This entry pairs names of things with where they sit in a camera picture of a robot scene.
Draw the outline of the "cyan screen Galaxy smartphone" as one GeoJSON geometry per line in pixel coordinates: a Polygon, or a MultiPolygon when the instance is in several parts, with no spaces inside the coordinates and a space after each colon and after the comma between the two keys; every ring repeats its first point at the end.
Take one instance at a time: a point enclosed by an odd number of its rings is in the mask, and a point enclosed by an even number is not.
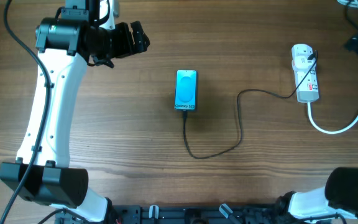
{"type": "Polygon", "coordinates": [[[175,84],[176,110],[194,111],[197,103],[198,74],[196,70],[178,70],[175,84]]]}

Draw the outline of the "white power strip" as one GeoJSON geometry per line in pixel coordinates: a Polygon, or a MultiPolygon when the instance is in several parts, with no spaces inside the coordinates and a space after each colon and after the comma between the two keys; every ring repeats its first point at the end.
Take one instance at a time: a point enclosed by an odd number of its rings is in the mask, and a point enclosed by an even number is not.
{"type": "Polygon", "coordinates": [[[295,56],[311,54],[314,54],[316,59],[312,68],[310,68],[307,72],[295,72],[293,70],[295,77],[296,97],[299,103],[312,103],[319,99],[318,79],[316,76],[316,62],[318,59],[318,52],[306,44],[295,44],[291,48],[292,59],[295,56]]]}

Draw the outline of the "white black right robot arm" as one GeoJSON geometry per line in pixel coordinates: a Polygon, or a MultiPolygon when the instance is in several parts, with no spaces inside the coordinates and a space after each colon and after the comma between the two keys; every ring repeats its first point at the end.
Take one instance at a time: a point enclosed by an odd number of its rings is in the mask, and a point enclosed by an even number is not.
{"type": "MultiPolygon", "coordinates": [[[[344,46],[358,55],[358,30],[344,46]]],[[[350,124],[336,131],[325,130],[315,123],[312,104],[319,99],[318,55],[306,44],[294,45],[291,54],[296,97],[298,102],[306,105],[312,126],[330,135],[351,129],[358,122],[358,114],[350,124]]],[[[338,167],[331,172],[325,186],[309,192],[289,192],[279,197],[272,213],[275,223],[318,223],[335,218],[358,220],[358,168],[338,167]]]]}

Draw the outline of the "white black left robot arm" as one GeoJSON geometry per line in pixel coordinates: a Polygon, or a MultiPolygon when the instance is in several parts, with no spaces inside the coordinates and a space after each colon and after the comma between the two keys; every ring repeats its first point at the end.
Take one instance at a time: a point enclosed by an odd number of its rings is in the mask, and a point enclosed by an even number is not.
{"type": "Polygon", "coordinates": [[[4,162],[1,180],[16,198],[51,206],[83,223],[120,223],[110,199],[89,185],[85,169],[70,167],[70,128],[76,96],[90,67],[113,67],[115,58],[145,52],[150,44],[140,22],[115,23],[117,1],[67,1],[36,28],[30,56],[38,79],[26,135],[13,163],[4,162]]]}

